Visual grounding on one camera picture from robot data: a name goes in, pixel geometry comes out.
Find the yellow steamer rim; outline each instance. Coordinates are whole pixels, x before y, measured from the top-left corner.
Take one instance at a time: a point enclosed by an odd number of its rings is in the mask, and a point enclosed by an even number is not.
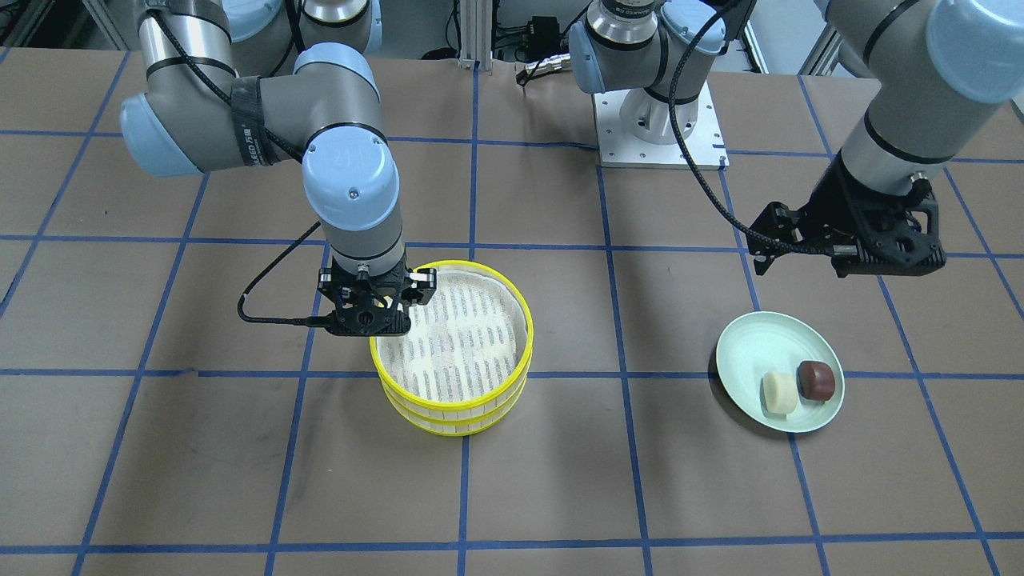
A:
[[[439,436],[467,436],[484,430],[507,414],[525,387],[529,363],[534,358],[534,318],[522,293],[500,272],[468,260],[438,260],[422,268],[461,271],[498,281],[515,298],[526,325],[526,342],[512,373],[486,394],[462,402],[438,402],[417,396],[401,386],[388,372],[381,359],[383,338],[370,338],[370,354],[388,401],[414,425]]]

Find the blue joint cap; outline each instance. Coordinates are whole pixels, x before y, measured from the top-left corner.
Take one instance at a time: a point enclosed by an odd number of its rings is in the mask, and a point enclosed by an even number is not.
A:
[[[135,163],[155,176],[202,174],[157,118],[145,94],[121,104],[121,132]]]
[[[581,90],[588,94],[607,91],[601,67],[597,64],[597,52],[582,22],[569,28],[569,59],[572,61],[572,76]]]
[[[925,41],[939,75],[975,101],[1005,102],[1024,88],[1021,0],[940,0]]]
[[[370,40],[364,48],[364,54],[380,51],[384,42],[384,24],[381,19],[381,0],[370,0]]]
[[[662,6],[662,22],[669,32],[681,38],[687,44],[693,43],[697,32],[708,20],[715,17],[716,10],[702,2],[673,2],[667,0]],[[694,50],[717,56],[725,48],[725,23],[719,18],[708,29]]]
[[[358,126],[321,132],[302,159],[302,184],[326,224],[347,232],[380,224],[398,205],[398,169],[377,134]]]
[[[259,34],[281,11],[283,0],[223,0],[231,42],[242,42]]]
[[[370,63],[355,48],[337,42],[313,44],[309,49],[299,54],[299,57],[295,60],[295,70],[293,72],[299,72],[307,64],[317,63],[333,64],[358,74],[374,87],[374,91],[377,92],[377,99],[380,99],[381,91],[377,88],[377,82],[374,81],[374,73],[370,70]]]

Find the white cloth liner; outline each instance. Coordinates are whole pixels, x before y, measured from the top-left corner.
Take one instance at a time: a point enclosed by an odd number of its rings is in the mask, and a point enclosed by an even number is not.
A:
[[[463,270],[437,272],[430,303],[411,306],[404,336],[379,338],[387,373],[409,393],[440,403],[480,398],[513,372],[525,342],[519,301],[501,282]]]

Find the grid line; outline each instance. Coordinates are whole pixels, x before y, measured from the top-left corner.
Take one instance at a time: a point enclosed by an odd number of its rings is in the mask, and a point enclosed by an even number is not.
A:
[[[928,409],[928,415],[931,417],[932,424],[935,426],[935,433],[938,435],[939,444],[942,445],[942,451],[945,453],[953,479],[956,481],[956,487],[959,489],[961,496],[964,499],[964,504],[967,506],[968,515],[971,517],[971,523],[974,525],[975,529],[975,537],[981,542],[982,550],[985,552],[985,558],[988,560],[988,566],[992,570],[992,576],[999,576],[999,569],[995,564],[995,558],[992,556],[992,548],[988,545],[988,539],[985,537],[984,529],[981,526],[981,520],[978,518],[978,512],[975,510],[974,503],[971,501],[971,494],[968,492],[967,483],[961,475],[959,466],[956,464],[956,459],[953,457],[952,449],[950,449],[949,443],[946,440],[946,434],[942,429],[942,423],[939,421],[939,414],[935,410],[935,406],[932,404],[932,397],[928,393],[928,385],[925,383],[925,378],[922,375],[921,369],[918,366],[918,361],[913,356],[913,349],[910,347],[910,340],[907,338],[906,330],[903,329],[903,323],[900,321],[899,313],[896,311],[896,303],[893,301],[892,295],[889,293],[889,287],[886,286],[886,281],[881,276],[879,276],[878,279],[879,287],[882,289],[882,295],[886,299],[886,305],[889,306],[889,313],[892,315],[893,322],[896,323],[896,328],[899,331],[900,339],[903,341],[903,348],[906,351],[907,360],[910,361],[910,368],[918,376],[918,387],[921,389],[922,397],[924,397],[925,406]]]
[[[136,370],[104,370],[104,369],[84,369],[73,368],[0,368],[0,376],[76,376],[76,377],[119,377],[134,376]],[[301,372],[298,370],[143,370],[142,375],[146,377],[171,377],[182,374],[195,373],[200,378],[298,378]],[[379,374],[373,370],[309,370],[310,378],[377,378]],[[844,370],[847,378],[865,379],[904,379],[914,380],[919,373],[915,372],[870,372],[862,370]],[[529,372],[530,378],[558,379],[558,378],[620,378],[622,372],[602,371],[537,371]],[[927,380],[1024,380],[1024,374],[1013,373],[992,373],[992,372],[921,372],[920,375]],[[663,379],[663,380],[686,380],[686,379],[708,379],[718,375],[715,372],[626,372],[626,376],[631,380],[642,379]]]
[[[804,94],[804,101],[807,102],[807,110],[811,113],[811,120],[814,121],[814,127],[818,130],[818,136],[821,138],[821,146],[825,147],[825,152],[828,156],[835,156],[831,151],[831,147],[828,146],[828,138],[825,137],[825,131],[821,127],[821,121],[818,119],[818,113],[814,110],[814,102],[811,101],[811,94],[807,92],[807,84],[804,84],[804,79],[797,76],[797,83],[800,84],[800,91]]]
[[[476,261],[476,180],[477,158],[480,134],[480,63],[473,65],[472,132],[469,161],[469,244],[467,256]],[[459,459],[459,546],[456,560],[456,576],[466,576],[466,540],[469,530],[469,435],[462,439],[462,454]]]
[[[78,154],[75,155],[75,160],[72,161],[71,167],[68,169],[68,173],[65,174],[65,178],[60,182],[60,188],[57,189],[57,193],[53,197],[53,202],[50,203],[50,207],[46,211],[46,215],[43,216],[43,221],[40,222],[39,229],[36,231],[36,235],[32,240],[32,244],[29,246],[28,252],[26,252],[25,257],[22,259],[22,265],[18,266],[17,272],[14,273],[14,278],[7,287],[3,300],[0,300],[0,318],[2,318],[4,313],[7,312],[7,306],[14,297],[14,292],[17,291],[17,287],[22,283],[22,278],[25,276],[25,272],[29,269],[29,263],[32,262],[32,257],[36,253],[36,248],[39,247],[40,238],[43,236],[43,233],[46,232],[46,227],[49,225],[50,220],[53,218],[53,214],[56,212],[57,206],[60,204],[60,200],[68,191],[68,186],[71,184],[71,180],[75,176],[75,170],[78,169],[79,164],[82,162],[82,158],[85,156],[85,150],[89,147],[89,141],[92,139],[91,135],[96,131],[96,126],[99,125],[99,120],[103,117],[103,112],[106,111],[106,105],[111,101],[111,96],[114,94],[114,87],[118,85],[118,81],[121,79],[121,74],[124,72],[125,65],[127,64],[128,52],[125,52],[124,56],[121,58],[121,64],[114,73],[114,78],[111,80],[110,86],[106,88],[106,93],[103,94],[103,99],[99,102],[99,110],[96,111],[96,115],[92,118],[92,123],[89,124],[89,130],[82,139],[82,146],[79,147]]]
[[[0,234],[0,242],[27,242],[35,240],[35,235],[28,234]],[[138,243],[138,244],[177,244],[180,238],[166,236],[95,236],[95,235],[42,235],[40,242],[111,242],[111,243]],[[187,244],[233,244],[233,245],[269,245],[288,246],[294,240],[286,238],[213,238],[196,237],[185,240]],[[327,240],[307,239],[304,246],[325,246]],[[407,246],[414,248],[457,248],[467,249],[487,248],[493,250],[589,250],[593,252],[603,252],[607,246],[600,244],[515,244],[515,243],[488,243],[488,242],[430,242],[430,241],[409,241]],[[633,245],[633,244],[612,244],[610,249],[613,252],[698,252],[698,253],[746,253],[745,248],[734,246],[665,246],[665,245]],[[1024,259],[1024,253],[1013,252],[946,252],[949,258],[982,258],[982,259],[1004,259],[1020,260]]]
[[[331,248],[324,246],[324,253],[321,256],[321,268],[327,268],[331,257]],[[316,315],[319,311],[321,293],[313,294],[312,311],[310,315]],[[306,382],[309,379],[309,361],[313,352],[313,339],[316,337],[315,328],[306,328],[306,343],[302,352],[302,367],[299,370],[299,383],[295,389],[295,406],[292,408],[292,425],[288,433],[288,446],[285,449],[285,465],[281,472],[281,486],[278,489],[278,505],[274,507],[273,524],[270,527],[270,542],[267,544],[266,563],[263,567],[264,576],[272,576],[273,564],[276,560],[279,541],[281,539],[281,525],[285,520],[285,504],[288,500],[288,487],[292,480],[292,464],[295,462],[295,447],[299,442],[299,423],[302,418],[302,403],[306,396]]]
[[[3,50],[0,53],[0,64],[3,63],[4,58],[7,56],[9,48]],[[540,549],[540,548],[596,548],[596,547],[639,547],[643,550],[645,570],[646,574],[651,575],[651,563],[650,563],[650,548],[651,547],[683,547],[683,546],[728,546],[728,545],[780,545],[780,544],[816,544],[819,552],[819,558],[822,562],[823,571],[827,574],[827,566],[825,564],[823,556],[822,543],[833,543],[833,542],[892,542],[892,541],[944,541],[944,540],[980,540],[986,558],[989,561],[990,567],[992,568],[993,574],[998,574],[998,569],[995,566],[994,559],[992,557],[991,550],[988,546],[988,540],[998,539],[998,540],[1022,540],[1024,539],[1024,532],[985,532],[977,519],[976,511],[973,508],[973,504],[970,500],[969,494],[967,492],[966,485],[964,484],[963,478],[961,478],[958,469],[956,467],[955,460],[953,459],[951,450],[945,440],[944,433],[941,428],[941,424],[938,419],[938,415],[932,406],[931,399],[928,395],[928,389],[925,384],[925,378],[931,379],[972,379],[972,380],[1024,380],[1024,374],[996,374],[996,373],[938,373],[938,372],[921,372],[920,367],[913,360],[910,351],[909,341],[906,338],[906,334],[903,331],[899,316],[896,312],[895,305],[891,300],[888,289],[882,278],[879,278],[880,287],[886,297],[887,304],[890,307],[890,312],[893,319],[900,331],[900,336],[903,339],[903,344],[906,348],[908,357],[910,358],[911,366],[913,371],[907,372],[857,372],[850,371],[846,372],[848,377],[861,377],[861,378],[904,378],[904,379],[915,379],[922,388],[922,393],[925,396],[926,404],[928,405],[930,415],[932,416],[933,423],[936,430],[940,437],[940,442],[943,445],[943,449],[946,452],[947,459],[952,467],[953,475],[957,481],[958,487],[961,488],[962,495],[964,496],[965,503],[969,508],[969,512],[972,516],[972,521],[975,524],[976,530],[974,532],[934,532],[934,533],[885,533],[885,534],[836,534],[836,535],[821,535],[816,527],[816,520],[814,517],[813,505],[810,499],[810,493],[806,487],[806,479],[803,476],[802,464],[800,462],[799,448],[797,447],[796,438],[794,435],[790,435],[791,449],[794,453],[795,462],[798,467],[798,476],[802,483],[802,488],[805,495],[805,503],[808,505],[808,513],[812,522],[812,536],[777,536],[777,537],[730,537],[730,538],[649,538],[646,531],[646,520],[643,507],[643,495],[642,495],[642,484],[640,483],[640,470],[639,463],[637,460],[637,452],[635,446],[635,436],[633,433],[632,424],[632,409],[630,405],[630,393],[629,393],[629,379],[630,378],[708,378],[714,376],[713,373],[706,372],[628,372],[625,363],[625,347],[624,339],[622,334],[622,324],[621,316],[617,303],[617,290],[616,283],[614,279],[614,269],[613,269],[613,252],[615,251],[681,251],[681,252],[723,252],[723,253],[739,253],[741,260],[743,261],[744,275],[748,280],[748,288],[751,292],[752,302],[754,302],[755,310],[760,310],[760,304],[758,302],[756,288],[753,284],[753,278],[750,273],[749,264],[743,255],[745,252],[742,249],[741,242],[739,240],[739,235],[734,231],[734,237],[736,238],[737,247],[735,249],[728,247],[655,247],[655,246],[615,246],[610,243],[610,230],[608,225],[608,214],[607,206],[604,197],[603,178],[600,166],[597,167],[598,179],[600,184],[601,193],[601,208],[602,217],[604,219],[605,228],[605,244],[603,246],[591,246],[591,245],[534,245],[534,244],[476,244],[475,242],[475,193],[476,193],[476,152],[480,145],[484,146],[521,146],[521,147],[535,147],[535,148],[564,148],[564,147],[574,147],[596,150],[593,145],[586,145],[582,142],[525,142],[525,141],[506,141],[506,140],[479,140],[477,138],[477,107],[478,107],[478,71],[474,69],[474,102],[473,102],[473,137],[471,139],[458,139],[458,138],[414,138],[414,137],[401,137],[394,136],[390,139],[393,141],[424,141],[424,142],[450,142],[450,143],[469,143],[473,147],[473,161],[471,163],[471,227],[470,227],[470,238],[469,242],[466,244],[462,243],[430,243],[430,242],[410,242],[410,246],[422,246],[422,247],[457,247],[457,248],[469,248],[470,259],[473,259],[475,254],[475,249],[477,247],[486,248],[497,248],[497,249],[562,249],[562,250],[604,250],[606,252],[606,258],[608,263],[608,274],[609,283],[611,289],[611,300],[613,306],[613,314],[615,319],[615,329],[616,329],[616,344],[620,355],[620,371],[618,372],[531,372],[529,377],[531,378],[569,378],[569,377],[602,377],[602,378],[621,378],[623,382],[623,394],[624,394],[624,410],[626,412],[627,418],[627,429],[630,451],[631,451],[631,465],[634,472],[635,490],[637,496],[638,505],[638,520],[640,522],[641,528],[641,538],[639,539],[616,539],[616,540],[554,540],[554,541],[471,541],[466,538],[466,506],[468,501],[468,478],[469,478],[469,438],[466,437],[463,440],[463,454],[462,454],[462,470],[460,477],[460,534],[459,540],[457,542],[370,542],[370,543],[279,543],[276,541],[278,537],[272,536],[271,542],[268,544],[206,544],[206,545],[193,545],[193,544],[146,544],[146,545],[93,545],[89,543],[91,541],[91,530],[94,528],[95,521],[98,518],[100,507],[102,505],[102,498],[105,492],[105,486],[109,483],[110,475],[113,471],[113,466],[117,458],[117,452],[120,448],[120,442],[123,439],[125,427],[127,425],[127,418],[130,415],[131,405],[134,402],[135,395],[138,390],[138,384],[142,377],[146,376],[159,376],[159,375],[173,375],[183,372],[197,372],[195,370],[183,370],[183,371],[173,371],[173,370],[145,370],[144,365],[148,356],[150,349],[152,349],[153,340],[155,334],[159,328],[160,321],[162,319],[164,307],[166,306],[166,301],[169,296],[170,290],[174,283],[174,279],[177,270],[180,265],[181,257],[186,245],[188,244],[199,244],[199,243],[231,243],[231,244],[289,244],[291,240],[276,240],[276,239],[215,239],[215,238],[190,238],[190,229],[193,222],[195,221],[196,213],[200,202],[202,201],[203,193],[206,187],[206,178],[204,178],[201,184],[200,191],[197,195],[196,203],[193,207],[193,213],[189,217],[188,224],[186,225],[185,233],[181,238],[147,238],[147,237],[123,237],[123,238],[111,238],[111,237],[62,237],[62,236],[46,236],[43,234],[49,218],[52,216],[52,212],[55,210],[63,191],[70,183],[74,170],[81,161],[84,152],[93,137],[121,137],[120,133],[115,132],[95,132],[94,128],[98,123],[100,116],[102,115],[103,108],[109,104],[109,99],[113,93],[113,89],[117,84],[120,75],[124,69],[127,59],[127,54],[121,63],[121,67],[114,78],[114,82],[109,89],[106,96],[101,105],[100,112],[97,114],[93,121],[92,127],[87,132],[60,132],[60,131],[25,131],[25,130],[0,130],[0,134],[16,134],[16,135],[50,135],[50,136],[72,136],[72,137],[83,137],[85,138],[82,147],[79,150],[78,156],[69,170],[63,183],[53,204],[50,206],[50,211],[47,213],[47,217],[44,219],[43,224],[39,229],[39,232],[35,236],[2,236],[0,235],[0,240],[19,240],[19,241],[32,241],[32,247],[30,252],[26,255],[26,259],[23,261],[23,266],[19,269],[19,274],[16,277],[18,280],[20,275],[24,274],[24,269],[28,266],[29,259],[35,248],[38,246],[39,242],[74,242],[74,241],[94,241],[94,242],[164,242],[164,243],[178,243],[178,253],[175,258],[175,262],[172,265],[171,274],[168,278],[168,282],[165,285],[164,294],[161,300],[161,304],[158,306],[158,312],[154,320],[154,324],[151,328],[151,334],[146,341],[146,347],[143,352],[142,359],[139,363],[139,368],[137,370],[48,370],[48,369],[16,369],[16,368],[0,368],[0,375],[16,374],[16,375],[30,375],[30,376],[43,376],[43,375],[76,375],[76,376],[134,376],[135,381],[133,382],[132,392],[129,394],[129,398],[125,407],[125,412],[122,415],[122,420],[118,428],[118,435],[115,439],[115,445],[112,447],[111,457],[108,462],[108,469],[104,472],[104,480],[101,483],[100,491],[97,494],[97,499],[94,504],[93,515],[90,516],[90,526],[87,527],[86,536],[83,537],[82,544],[71,544],[71,545],[39,545],[39,546],[0,546],[0,554],[29,554],[29,553],[77,553],[78,558],[76,560],[76,568],[73,574],[78,574],[81,571],[82,562],[84,562],[84,554],[88,553],[221,553],[221,552],[259,552],[268,554],[268,563],[266,567],[266,574],[272,572],[272,558],[275,552],[285,551],[295,551],[295,552],[319,552],[319,551],[406,551],[406,550],[458,550],[460,554],[460,566],[459,575],[462,576],[465,572],[465,553],[467,550],[473,549]],[[821,129],[820,123],[814,111],[813,105],[810,101],[809,94],[804,86],[802,79],[798,77],[801,88],[804,92],[804,97],[807,100],[808,107],[811,111],[812,118],[814,119],[815,125],[818,129],[819,136],[822,137],[822,142],[828,151],[826,154],[820,153],[784,153],[784,152],[759,152],[759,151],[729,151],[733,154],[739,155],[767,155],[767,156],[796,156],[796,157],[811,157],[811,158],[831,158],[831,152],[828,148],[827,141],[824,139],[823,130]],[[965,162],[965,163],[991,163],[991,164],[1022,164],[1024,160],[986,160],[986,159],[954,159],[952,162]],[[950,254],[951,257],[962,257],[962,258],[986,258],[992,261],[996,269],[996,272],[1004,282],[1008,294],[1013,300],[1014,304],[1017,306],[1018,314],[1024,318],[1024,313],[1021,311],[1021,305],[1019,300],[1016,298],[1013,290],[1011,289],[1006,277],[1002,275],[1001,269],[997,263],[998,258],[1024,258],[1024,254],[994,254],[989,249],[988,244],[985,242],[980,229],[978,228],[976,221],[974,220],[970,210],[967,207],[958,189],[956,189],[953,182],[952,176],[946,170],[947,177],[950,183],[953,184],[954,192],[956,193],[957,199],[961,202],[962,207],[967,213],[972,225],[975,229],[976,234],[982,242],[985,249],[984,254],[980,253],[954,253]],[[723,188],[726,187],[725,176],[720,172],[720,178],[723,183]],[[725,190],[726,203],[730,211],[732,211],[731,199],[729,198],[729,192]],[[325,247],[325,257],[329,254],[328,244],[326,241],[309,241],[309,244],[323,245]],[[9,303],[10,296],[16,287],[16,283],[12,282],[8,288],[8,293],[4,300],[0,302],[0,316],[2,316],[3,311]],[[318,301],[319,295],[314,296],[314,313],[316,311],[316,302]],[[297,390],[296,409],[293,416],[293,428],[292,436],[290,436],[289,441],[289,455],[294,456],[294,440],[297,434],[297,426],[299,422],[300,412],[301,412],[301,395],[305,383],[305,380],[310,377],[326,378],[326,377],[345,377],[345,378],[373,378],[377,377],[377,374],[373,371],[352,371],[352,372],[331,372],[331,371],[309,371],[308,363],[309,356],[311,352],[311,342],[314,337],[313,330],[309,329],[309,334],[307,335],[306,349],[304,353],[302,370],[295,371],[217,371],[217,370],[207,370],[198,371],[199,377],[221,377],[221,376],[231,376],[231,375],[245,375],[248,377],[299,377],[300,384]],[[279,510],[275,513],[274,528],[273,531],[280,535],[280,522],[282,520],[281,512],[283,512],[283,507],[285,503],[285,498],[287,498],[287,483],[290,476],[289,470],[290,462],[288,457],[286,457],[285,470],[283,471],[282,478],[282,491],[279,494]]]
[[[1024,532],[985,532],[989,540],[1024,541]],[[823,534],[821,540],[828,544],[868,542],[943,542],[977,540],[977,532],[880,532],[857,534]],[[641,548],[644,545],[659,548],[770,546],[813,544],[811,535],[792,536],[707,536],[692,538],[617,538],[605,540],[468,540],[437,542],[294,542],[281,543],[276,551],[287,552],[359,552],[359,551],[455,551],[551,548]],[[0,556],[71,554],[78,544],[41,544],[0,546]],[[93,544],[89,554],[141,554],[141,553],[265,553],[269,544]]]
[[[127,59],[128,55],[125,54],[125,59],[122,61],[122,68]],[[178,251],[174,256],[174,263],[171,265],[171,272],[167,277],[167,282],[164,284],[164,291],[161,294],[160,303],[157,306],[157,313],[154,316],[153,324],[150,327],[150,333],[145,339],[145,346],[142,348],[142,356],[139,358],[138,368],[136,370],[135,377],[132,380],[131,389],[129,390],[128,398],[125,401],[125,407],[121,414],[121,421],[118,423],[118,430],[114,437],[114,443],[111,446],[111,453],[106,459],[103,477],[99,482],[99,489],[96,491],[96,498],[92,505],[92,511],[89,515],[89,522],[86,524],[85,533],[82,535],[81,549],[78,551],[78,556],[75,559],[72,576],[79,576],[82,573],[82,566],[85,563],[85,554],[88,552],[89,545],[92,542],[92,534],[96,528],[96,523],[99,520],[99,512],[103,507],[103,499],[106,497],[106,489],[110,487],[111,478],[114,476],[114,466],[117,463],[118,454],[121,452],[121,444],[124,441],[125,431],[128,427],[128,418],[131,416],[132,407],[135,404],[135,399],[138,397],[138,390],[142,383],[143,374],[145,372],[145,364],[148,362],[150,354],[153,352],[153,342],[157,338],[157,331],[160,329],[160,322],[163,320],[164,312],[167,310],[167,301],[171,296],[171,288],[174,286],[174,280],[177,277],[178,270],[180,270],[181,266],[181,260],[184,257],[187,244],[183,241],[183,239],[188,237],[191,233],[193,224],[196,223],[196,216],[199,214],[199,207],[203,203],[203,195],[206,193],[206,186],[209,180],[210,176],[207,174],[203,176],[203,180],[200,182],[199,191],[196,194],[196,201],[193,203],[191,212],[188,214],[188,221],[181,235],[182,242],[178,245]]]
[[[729,210],[730,214],[735,216],[736,212],[732,206],[732,196],[729,193],[729,182],[725,177],[725,172],[719,170],[718,177],[719,181],[722,183],[722,195],[725,199],[726,209]],[[739,230],[733,227],[732,235],[736,241],[736,248],[738,250],[742,250],[743,242],[739,236]],[[754,305],[755,311],[760,312],[761,299],[758,298],[758,291],[757,288],[754,286],[754,277],[751,274],[751,265],[746,259],[746,254],[743,253],[742,251],[739,252],[739,260],[743,265],[743,277],[746,280],[746,289],[750,292],[751,303]],[[793,433],[786,433],[786,439],[790,442],[790,452],[793,455],[793,465],[797,471],[797,480],[800,482],[800,490],[804,497],[804,506],[807,508],[808,524],[811,527],[811,535],[814,542],[814,547],[818,552],[818,564],[821,566],[821,574],[823,576],[829,576],[831,574],[831,571],[828,568],[828,559],[825,557],[825,547],[824,547],[824,542],[821,540],[821,530],[818,528],[817,515],[814,512],[814,501],[811,499],[811,489],[807,485],[807,475],[804,471],[803,459],[800,457],[800,447],[797,445],[797,435]]]
[[[825,139],[824,131],[821,130],[821,125],[818,122],[817,112],[814,110],[814,102],[811,101],[810,95],[807,93],[807,87],[804,84],[804,80],[799,76],[797,77],[797,80],[798,82],[800,82],[800,88],[804,92],[804,99],[807,102],[807,107],[811,111],[811,116],[814,118],[814,123],[818,127],[818,134],[821,136],[821,143],[824,145],[825,150],[830,153],[831,151],[829,150],[828,142]],[[943,169],[946,170],[946,174],[948,175],[949,173],[948,169],[946,168]],[[989,567],[992,570],[992,575],[999,576],[999,569],[995,565],[995,559],[992,556],[991,547],[988,545],[988,541],[985,539],[984,533],[982,532],[981,522],[979,521],[978,516],[974,509],[974,504],[972,503],[971,496],[968,493],[967,485],[964,483],[963,477],[961,477],[959,467],[956,465],[956,460],[955,458],[953,458],[952,451],[949,449],[949,445],[946,442],[946,436],[942,429],[942,424],[939,421],[939,415],[935,411],[935,407],[932,405],[932,399],[928,394],[928,386],[925,384],[925,380],[921,376],[921,368],[918,366],[918,362],[914,359],[913,351],[910,347],[910,341],[906,336],[906,331],[903,329],[903,323],[900,321],[899,313],[896,311],[896,304],[893,302],[892,297],[889,293],[889,288],[886,286],[885,280],[882,278],[882,276],[877,276],[876,278],[878,278],[879,287],[881,288],[882,294],[886,299],[886,305],[889,307],[889,312],[892,315],[893,321],[896,323],[896,329],[899,332],[900,339],[903,342],[903,347],[907,355],[907,359],[910,362],[910,368],[913,370],[913,373],[916,376],[918,385],[920,386],[922,396],[925,399],[925,404],[928,407],[929,415],[931,416],[932,423],[934,424],[935,430],[938,434],[939,442],[941,443],[942,449],[945,452],[946,459],[949,463],[949,467],[952,470],[953,477],[956,480],[957,487],[961,490],[961,495],[964,498],[964,503],[967,505],[968,512],[971,516],[971,521],[974,523],[976,537],[981,541],[981,546],[985,552],[985,558],[988,560]]]
[[[611,251],[611,222],[608,218],[608,202],[605,194],[604,170],[600,163],[597,170],[597,192],[601,203],[601,225],[604,232],[605,259],[608,266],[608,284],[611,289],[611,315],[615,326],[615,351],[618,355],[618,378],[623,388],[623,411],[626,416],[626,439],[630,447],[630,468],[633,474],[633,492],[637,503],[637,523],[640,528],[641,549],[643,553],[644,574],[653,576],[654,566],[647,543],[647,509],[643,499],[643,481],[640,477],[640,458],[637,454],[636,428],[633,425],[633,403],[630,395],[630,378],[626,368],[626,340],[623,337],[623,318],[618,305],[618,284],[615,281],[615,259]]]
[[[19,136],[77,136],[82,137],[87,132],[78,132],[73,130],[25,130],[25,129],[10,129],[10,128],[0,128],[0,135],[19,135]],[[92,137],[96,138],[121,138],[124,134],[121,132],[93,132]],[[388,141],[396,142],[419,142],[419,143],[454,143],[454,145],[472,145],[474,141],[479,146],[495,146],[495,147],[523,147],[523,148],[578,148],[582,150],[599,150],[599,147],[587,142],[578,142],[571,140],[562,141],[527,141],[527,140],[501,140],[501,139],[476,139],[473,138],[440,138],[431,136],[387,136]],[[836,154],[827,152],[794,152],[794,151],[781,151],[781,150],[746,150],[746,149],[729,149],[728,147],[719,147],[716,145],[715,148],[722,148],[728,154],[737,154],[740,156],[779,156],[779,157],[794,157],[794,158],[824,158],[831,159],[835,158]],[[949,162],[962,163],[962,164],[1024,164],[1024,160],[1017,158],[952,158]]]
[[[1010,286],[1010,282],[1007,280],[1005,274],[1002,274],[1002,266],[999,262],[992,257],[992,249],[988,246],[988,241],[985,240],[985,235],[981,234],[981,228],[978,227],[978,221],[974,219],[974,214],[971,213],[971,209],[967,206],[967,201],[964,200],[964,195],[961,194],[959,187],[956,186],[956,180],[953,179],[953,175],[949,172],[949,168],[942,169],[946,173],[946,178],[949,180],[949,186],[953,189],[953,194],[956,195],[956,200],[959,201],[961,208],[964,209],[964,213],[967,214],[967,219],[971,222],[971,228],[974,229],[974,234],[978,237],[981,242],[981,247],[985,250],[985,254],[988,255],[989,261],[992,262],[992,266],[995,268],[995,274],[998,275],[999,281],[1002,282],[1002,287],[1007,290],[1007,294],[1010,296],[1010,300],[1014,303],[1014,307],[1017,308],[1017,315],[1024,320],[1024,310],[1021,308],[1020,300],[1017,299],[1017,295],[1014,293],[1014,289]]]

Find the light green plate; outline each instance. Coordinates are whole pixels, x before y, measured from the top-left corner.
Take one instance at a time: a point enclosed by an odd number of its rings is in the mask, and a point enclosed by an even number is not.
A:
[[[805,360],[824,362],[836,375],[836,394],[827,402],[800,397],[792,414],[765,409],[761,378],[767,372],[797,377]],[[803,322],[777,312],[752,312],[733,320],[718,338],[719,378],[740,410],[762,424],[782,431],[807,433],[827,424],[843,406],[846,380],[828,342]]]

